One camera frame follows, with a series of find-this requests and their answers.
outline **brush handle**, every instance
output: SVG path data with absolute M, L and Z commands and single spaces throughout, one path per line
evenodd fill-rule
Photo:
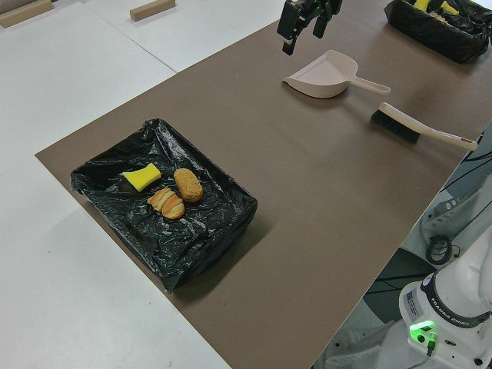
M 389 105 L 387 102 L 383 102 L 381 105 L 379 105 L 379 110 L 385 113 L 390 118 L 393 118 L 395 121 L 398 121 L 402 125 L 409 127 L 409 129 L 413 129 L 417 133 L 447 142 L 459 148 L 465 148 L 468 151 L 477 150 L 478 143 L 476 143 L 475 141 L 471 141 L 467 138 L 451 135 L 449 133 L 427 127 L 425 124 L 420 123 L 417 119 L 413 119 L 410 115 L 406 115 L 402 111 L 399 111 L 395 107 Z
M 366 91 L 373 92 L 378 95 L 387 95 L 390 93 L 391 88 L 379 85 L 378 83 L 368 81 L 367 79 L 359 78 L 354 76 L 349 83 L 351 85 L 363 88 Z

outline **green light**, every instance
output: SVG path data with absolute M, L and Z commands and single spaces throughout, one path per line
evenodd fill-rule
M 429 331 L 431 328 L 434 328 L 436 324 L 433 321 L 422 321 L 420 323 L 412 324 L 410 329 L 410 336 L 414 339 L 414 341 L 419 342 L 418 336 L 422 335 L 422 333 Z

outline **black plastic bag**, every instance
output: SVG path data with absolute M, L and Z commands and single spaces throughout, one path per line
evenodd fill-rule
M 432 0 L 427 10 L 438 10 Z M 384 9 L 390 25 L 414 40 L 458 62 L 469 62 L 485 53 L 492 28 L 492 11 L 468 0 L 450 0 L 460 15 L 438 13 L 446 22 L 415 8 L 414 0 L 393 0 Z
M 153 163 L 161 178 L 137 192 L 121 174 Z M 147 204 L 157 190 L 179 194 L 173 174 L 191 169 L 204 189 L 197 203 L 185 202 L 172 221 Z M 71 187 L 83 194 L 116 234 L 156 276 L 167 292 L 212 266 L 243 233 L 258 203 L 233 178 L 161 119 L 71 173 Z

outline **white floor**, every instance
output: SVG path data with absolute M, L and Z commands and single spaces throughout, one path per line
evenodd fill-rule
M 284 4 L 178 0 L 131 21 L 147 2 L 59 0 L 0 28 L 2 368 L 229 368 L 34 157 Z

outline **brown food item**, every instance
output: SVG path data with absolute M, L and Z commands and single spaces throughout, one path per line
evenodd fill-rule
M 175 181 L 183 200 L 195 202 L 203 198 L 203 187 L 197 176 L 186 168 L 175 171 Z
M 147 200 L 154 210 L 160 211 L 167 219 L 178 219 L 185 213 L 185 205 L 174 191 L 169 187 L 155 192 L 154 196 Z

